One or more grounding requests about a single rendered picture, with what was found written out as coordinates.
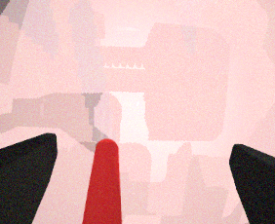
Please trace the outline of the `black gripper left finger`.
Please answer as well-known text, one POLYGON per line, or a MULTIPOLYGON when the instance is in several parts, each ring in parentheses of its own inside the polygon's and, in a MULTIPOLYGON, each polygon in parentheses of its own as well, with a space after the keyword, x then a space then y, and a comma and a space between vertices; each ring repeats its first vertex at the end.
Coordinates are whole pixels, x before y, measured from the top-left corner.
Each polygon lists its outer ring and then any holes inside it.
POLYGON ((0 148, 0 224, 32 224, 57 159, 54 132, 0 148))

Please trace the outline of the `red peg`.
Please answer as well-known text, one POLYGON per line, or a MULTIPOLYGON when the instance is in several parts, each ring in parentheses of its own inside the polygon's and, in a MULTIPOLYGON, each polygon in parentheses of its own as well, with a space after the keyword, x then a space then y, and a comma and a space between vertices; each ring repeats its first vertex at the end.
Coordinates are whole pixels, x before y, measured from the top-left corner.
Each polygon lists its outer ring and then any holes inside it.
POLYGON ((103 139, 95 151, 82 223, 122 224, 119 148, 114 140, 103 139))

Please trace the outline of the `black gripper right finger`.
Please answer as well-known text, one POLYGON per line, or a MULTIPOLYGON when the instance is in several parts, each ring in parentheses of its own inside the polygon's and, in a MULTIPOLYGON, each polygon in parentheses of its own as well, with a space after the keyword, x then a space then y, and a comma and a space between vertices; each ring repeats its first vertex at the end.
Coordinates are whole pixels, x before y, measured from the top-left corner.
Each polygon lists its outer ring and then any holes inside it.
POLYGON ((228 166, 249 224, 275 224, 275 158, 235 143, 228 166))

